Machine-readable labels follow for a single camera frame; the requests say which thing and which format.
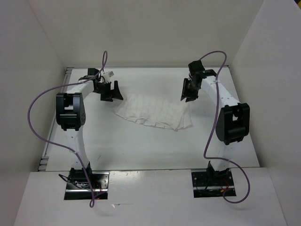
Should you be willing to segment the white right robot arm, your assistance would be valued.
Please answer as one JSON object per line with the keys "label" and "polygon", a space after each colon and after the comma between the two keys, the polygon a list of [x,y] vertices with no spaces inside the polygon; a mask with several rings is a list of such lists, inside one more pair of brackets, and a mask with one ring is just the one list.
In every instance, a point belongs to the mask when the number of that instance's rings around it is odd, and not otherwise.
{"label": "white right robot arm", "polygon": [[[232,143],[241,142],[249,134],[250,106],[235,99],[216,78],[217,73],[206,70],[200,60],[188,64],[189,78],[183,81],[181,100],[195,101],[199,90],[208,94],[215,104],[214,124],[204,150],[204,158],[209,160],[206,179],[217,185],[229,173],[230,157],[227,154]],[[217,157],[208,157],[210,142],[216,135],[222,143]]]}

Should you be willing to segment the white pleated skirt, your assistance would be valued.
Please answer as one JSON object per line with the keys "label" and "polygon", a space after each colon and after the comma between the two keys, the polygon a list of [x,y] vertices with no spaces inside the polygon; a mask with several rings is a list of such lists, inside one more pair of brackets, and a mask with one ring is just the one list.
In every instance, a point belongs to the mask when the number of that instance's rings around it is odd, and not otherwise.
{"label": "white pleated skirt", "polygon": [[136,124],[179,131],[192,127],[189,104],[162,97],[128,93],[115,114]]}

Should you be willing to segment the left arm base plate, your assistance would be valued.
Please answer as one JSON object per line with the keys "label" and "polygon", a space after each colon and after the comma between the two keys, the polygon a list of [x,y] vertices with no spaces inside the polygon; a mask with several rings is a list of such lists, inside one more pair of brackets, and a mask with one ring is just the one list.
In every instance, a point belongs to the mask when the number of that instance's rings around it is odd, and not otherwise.
{"label": "left arm base plate", "polygon": [[[91,200],[92,193],[84,174],[76,180],[67,180],[64,200]],[[108,199],[109,172],[96,172],[91,177],[91,185],[96,200]]]}

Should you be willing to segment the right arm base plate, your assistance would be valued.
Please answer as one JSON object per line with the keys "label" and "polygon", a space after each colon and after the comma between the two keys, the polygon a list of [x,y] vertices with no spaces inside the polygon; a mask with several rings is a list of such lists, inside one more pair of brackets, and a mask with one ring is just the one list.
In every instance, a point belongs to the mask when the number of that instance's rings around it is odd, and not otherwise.
{"label": "right arm base plate", "polygon": [[232,173],[229,172],[225,177],[209,179],[205,170],[191,172],[194,198],[222,197],[226,191],[226,197],[235,197],[236,191]]}

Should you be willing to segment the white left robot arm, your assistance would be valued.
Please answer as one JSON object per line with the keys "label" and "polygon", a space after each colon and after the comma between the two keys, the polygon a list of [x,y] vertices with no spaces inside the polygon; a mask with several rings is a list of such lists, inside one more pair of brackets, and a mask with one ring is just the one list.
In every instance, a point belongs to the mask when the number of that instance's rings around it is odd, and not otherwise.
{"label": "white left robot arm", "polygon": [[96,68],[89,68],[87,75],[79,78],[78,84],[56,95],[56,122],[64,131],[71,152],[76,155],[66,181],[77,188],[89,188],[94,182],[83,139],[83,126],[87,119],[84,99],[96,93],[101,101],[123,100],[118,82],[111,82],[113,75],[112,71],[102,73]]}

